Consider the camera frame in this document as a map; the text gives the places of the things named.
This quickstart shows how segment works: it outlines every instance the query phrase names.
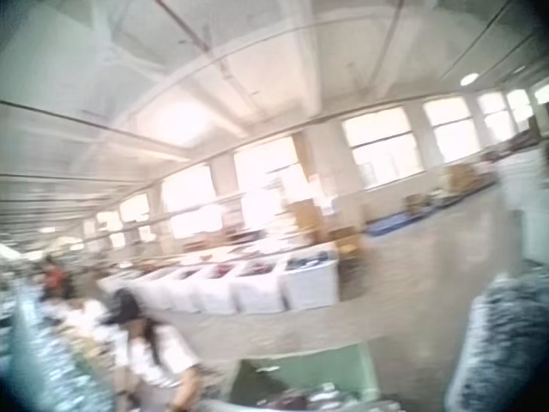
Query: ceiling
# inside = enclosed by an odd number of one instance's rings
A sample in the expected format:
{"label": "ceiling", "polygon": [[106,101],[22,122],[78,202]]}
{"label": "ceiling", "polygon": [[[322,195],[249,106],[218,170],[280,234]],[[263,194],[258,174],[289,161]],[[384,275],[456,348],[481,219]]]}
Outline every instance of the ceiling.
{"label": "ceiling", "polygon": [[455,91],[472,72],[478,89],[547,76],[549,62],[520,0],[12,3],[0,29],[0,236],[20,249],[216,150]]}

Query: dark hair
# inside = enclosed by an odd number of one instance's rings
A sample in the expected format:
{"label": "dark hair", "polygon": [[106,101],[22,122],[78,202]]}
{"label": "dark hair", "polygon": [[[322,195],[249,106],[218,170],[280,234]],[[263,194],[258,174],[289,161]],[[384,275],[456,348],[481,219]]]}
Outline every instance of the dark hair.
{"label": "dark hair", "polygon": [[153,354],[153,361],[156,365],[161,366],[160,353],[158,348],[158,337],[156,334],[156,326],[159,322],[146,316],[136,297],[126,288],[117,290],[112,296],[112,309],[103,324],[125,324],[132,320],[142,319],[145,322],[143,330],[143,338],[149,344]]}

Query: white shirt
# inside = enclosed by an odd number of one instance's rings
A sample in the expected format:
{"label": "white shirt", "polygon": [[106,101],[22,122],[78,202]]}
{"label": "white shirt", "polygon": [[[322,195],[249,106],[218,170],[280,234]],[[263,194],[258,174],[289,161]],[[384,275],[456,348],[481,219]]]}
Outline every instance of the white shirt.
{"label": "white shirt", "polygon": [[142,338],[132,339],[121,331],[116,344],[118,366],[129,366],[130,370],[147,384],[160,387],[176,387],[181,374],[198,364],[198,357],[179,332],[170,325],[156,326],[160,366],[154,363],[150,345]]}

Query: factory floor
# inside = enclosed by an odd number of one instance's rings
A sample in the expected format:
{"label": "factory floor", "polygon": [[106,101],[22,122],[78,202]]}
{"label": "factory floor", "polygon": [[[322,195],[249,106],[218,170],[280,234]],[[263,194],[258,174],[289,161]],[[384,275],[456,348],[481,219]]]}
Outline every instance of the factory floor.
{"label": "factory floor", "polygon": [[515,220],[496,186],[365,243],[365,265],[342,279],[345,300],[336,306],[261,316],[156,315],[175,324],[206,363],[367,340],[381,392],[408,412],[439,412],[472,299],[520,262]]}

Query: blue mat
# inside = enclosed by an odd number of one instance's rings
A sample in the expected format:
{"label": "blue mat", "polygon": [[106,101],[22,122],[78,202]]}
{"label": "blue mat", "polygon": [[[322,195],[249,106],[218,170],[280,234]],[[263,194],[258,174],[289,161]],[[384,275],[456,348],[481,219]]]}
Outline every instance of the blue mat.
{"label": "blue mat", "polygon": [[436,213],[439,209],[447,209],[450,206],[458,204],[464,198],[472,196],[473,194],[478,193],[479,191],[483,191],[484,189],[491,187],[495,184],[495,181],[486,183],[485,185],[482,185],[475,190],[470,191],[466,195],[463,195],[462,197],[452,198],[451,200],[448,200],[443,204],[438,205],[436,208],[424,208],[424,211],[418,215],[409,215],[406,212],[400,212],[394,215],[384,217],[382,219],[378,219],[376,221],[369,221],[366,223],[366,229],[364,230],[364,233],[369,234],[370,236],[381,236],[382,234],[394,232],[395,230],[411,225],[416,221],[421,221],[425,219],[426,217]]}

